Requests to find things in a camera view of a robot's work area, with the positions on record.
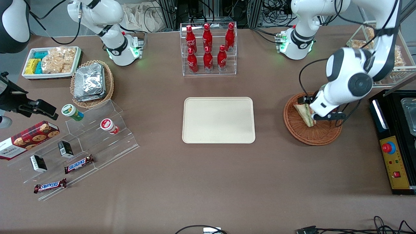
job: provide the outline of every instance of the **round wicker basket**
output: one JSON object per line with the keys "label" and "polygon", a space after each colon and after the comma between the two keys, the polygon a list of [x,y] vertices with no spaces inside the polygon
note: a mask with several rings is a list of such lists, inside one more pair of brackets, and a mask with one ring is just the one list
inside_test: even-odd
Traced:
{"label": "round wicker basket", "polygon": [[[79,101],[75,100],[74,98],[72,99],[72,101],[77,106],[87,108],[87,109],[93,108],[94,106],[97,106],[97,105],[111,99],[111,97],[113,96],[113,92],[114,92],[113,74],[111,73],[110,68],[108,67],[108,65],[106,63],[104,63],[103,61],[99,61],[99,60],[93,60],[93,61],[88,61],[86,63],[83,63],[80,67],[90,66],[93,63],[99,63],[99,64],[103,65],[103,67],[104,67],[105,88],[107,90],[107,95],[105,96],[105,98],[86,101],[86,102],[79,102]],[[70,90],[71,90],[72,95],[74,95],[74,89],[75,89],[75,73],[72,75],[72,78],[71,78]]]}
{"label": "round wicker basket", "polygon": [[313,127],[308,127],[299,115],[294,104],[305,93],[298,93],[291,97],[283,110],[283,117],[289,132],[298,140],[309,145],[326,145],[333,142],[341,133],[341,127],[335,127],[335,121],[317,121]]}

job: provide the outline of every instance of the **white tray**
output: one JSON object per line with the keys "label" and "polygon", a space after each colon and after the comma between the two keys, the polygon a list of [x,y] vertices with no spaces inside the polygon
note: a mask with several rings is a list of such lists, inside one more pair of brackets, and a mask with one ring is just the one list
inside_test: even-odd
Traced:
{"label": "white tray", "polygon": [[48,51],[55,47],[46,47],[46,48],[33,48],[29,51],[29,55],[27,56],[25,66],[23,67],[22,76],[28,80],[47,80],[47,79],[57,79],[62,77],[71,78],[72,74],[75,73],[77,69],[79,58],[81,57],[81,49],[78,46],[68,46],[69,48],[76,48],[77,51],[75,52],[74,62],[72,63],[72,68],[70,72],[67,73],[55,73],[55,74],[25,74],[25,68],[29,59],[33,58],[33,54],[38,51]]}
{"label": "white tray", "polygon": [[256,139],[249,97],[188,97],[182,140],[188,144],[250,144]]}

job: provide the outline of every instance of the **small black box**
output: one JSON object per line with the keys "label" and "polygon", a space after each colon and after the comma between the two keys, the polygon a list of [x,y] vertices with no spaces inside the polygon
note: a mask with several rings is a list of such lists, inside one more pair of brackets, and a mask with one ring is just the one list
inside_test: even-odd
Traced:
{"label": "small black box", "polygon": [[30,157],[30,161],[32,162],[33,169],[37,172],[45,172],[48,169],[46,168],[45,160],[42,157],[37,155],[33,155]]}
{"label": "small black box", "polygon": [[72,158],[74,156],[71,144],[69,144],[68,142],[60,141],[58,142],[58,147],[62,157]]}

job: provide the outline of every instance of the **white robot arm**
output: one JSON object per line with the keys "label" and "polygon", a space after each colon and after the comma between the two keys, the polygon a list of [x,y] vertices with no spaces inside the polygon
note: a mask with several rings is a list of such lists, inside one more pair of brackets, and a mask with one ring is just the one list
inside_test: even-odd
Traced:
{"label": "white robot arm", "polygon": [[81,24],[97,34],[107,47],[110,58],[119,66],[127,66],[139,58],[137,37],[121,32],[119,23],[124,13],[114,0],[74,0],[68,4],[69,16],[78,22],[82,10]]}
{"label": "white robot arm", "polygon": [[[338,0],[337,11],[343,13],[349,6],[350,0]],[[312,41],[320,27],[319,15],[335,15],[334,0],[292,0],[291,9],[296,14],[298,22],[295,28],[282,31],[282,45],[279,52],[293,60],[306,57],[312,46]]]}
{"label": "white robot arm", "polygon": [[353,0],[376,18],[374,49],[341,48],[327,61],[328,83],[322,86],[310,107],[320,117],[339,105],[365,97],[373,81],[380,81],[394,67],[401,0]]}
{"label": "white robot arm", "polygon": [[0,53],[26,48],[30,38],[28,19],[29,6],[24,0],[0,1]]}

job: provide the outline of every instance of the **coca-cola bottle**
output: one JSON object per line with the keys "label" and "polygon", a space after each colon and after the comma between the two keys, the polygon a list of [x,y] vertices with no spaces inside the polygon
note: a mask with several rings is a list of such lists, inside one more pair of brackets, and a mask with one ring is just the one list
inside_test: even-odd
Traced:
{"label": "coca-cola bottle", "polygon": [[196,38],[192,32],[192,26],[186,26],[186,45],[188,48],[192,48],[193,52],[196,53]]}
{"label": "coca-cola bottle", "polygon": [[218,52],[217,63],[218,63],[218,70],[220,72],[223,72],[226,70],[225,66],[227,64],[227,53],[225,52],[225,45],[220,45],[220,51]]}
{"label": "coca-cola bottle", "polygon": [[196,74],[198,72],[198,62],[196,56],[193,54],[192,48],[188,48],[188,65],[191,74]]}
{"label": "coca-cola bottle", "polygon": [[204,24],[204,33],[202,34],[202,40],[203,40],[204,48],[205,46],[209,46],[209,48],[212,51],[212,33],[210,31],[209,24]]}
{"label": "coca-cola bottle", "polygon": [[205,46],[204,47],[205,50],[205,54],[204,54],[204,69],[206,73],[210,73],[212,72],[212,70],[214,69],[213,65],[212,65],[212,54],[211,54],[211,49],[209,46]]}
{"label": "coca-cola bottle", "polygon": [[234,50],[234,39],[235,39],[235,32],[234,32],[234,23],[228,24],[228,30],[225,33],[225,50],[231,52]]}

